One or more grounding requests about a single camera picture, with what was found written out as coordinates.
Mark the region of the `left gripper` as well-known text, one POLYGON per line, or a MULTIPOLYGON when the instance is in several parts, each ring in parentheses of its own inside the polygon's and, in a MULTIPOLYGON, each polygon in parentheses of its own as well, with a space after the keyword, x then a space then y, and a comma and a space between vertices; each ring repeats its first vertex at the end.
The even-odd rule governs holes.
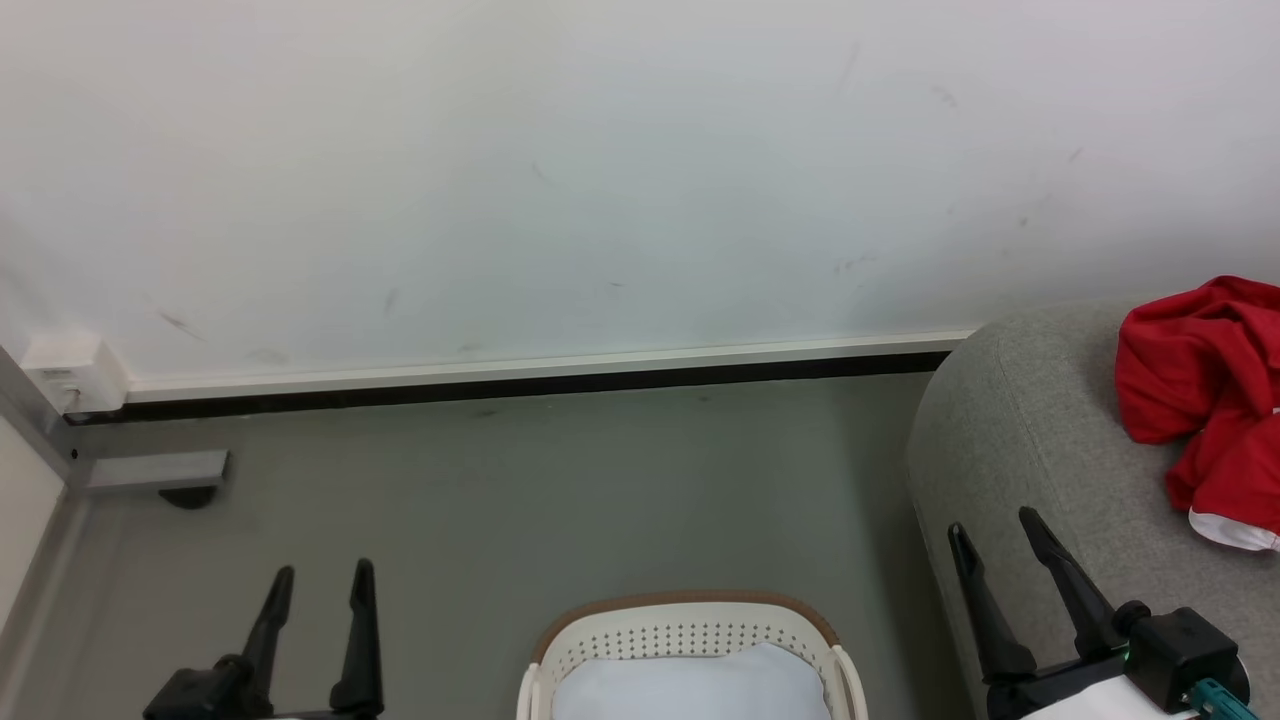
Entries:
POLYGON ((173 674, 143 719, 379 719, 385 711, 375 568, 360 559, 349 594, 352 621, 329 708, 278 712, 270 698, 279 634, 288 623, 294 569, 280 568, 239 655, 173 674))

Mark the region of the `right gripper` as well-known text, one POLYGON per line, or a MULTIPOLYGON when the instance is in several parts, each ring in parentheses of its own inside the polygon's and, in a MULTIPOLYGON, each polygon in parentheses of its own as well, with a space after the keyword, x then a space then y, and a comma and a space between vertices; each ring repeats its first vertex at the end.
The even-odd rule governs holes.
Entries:
MULTIPOLYGON (((1037 561, 1050 571, 1075 632, 1080 659, 1102 659, 1123 647, 1114 606, 1083 566, 1029 506, 1018 510, 1037 561)), ((1124 673, 1126 653, 1100 662, 1061 664, 1034 676, 1037 661, 1018 642, 986 580, 986 565, 961 523, 948 527, 948 546, 979 659, 986 719, 1197 719, 1192 708, 1162 710, 1124 673)))

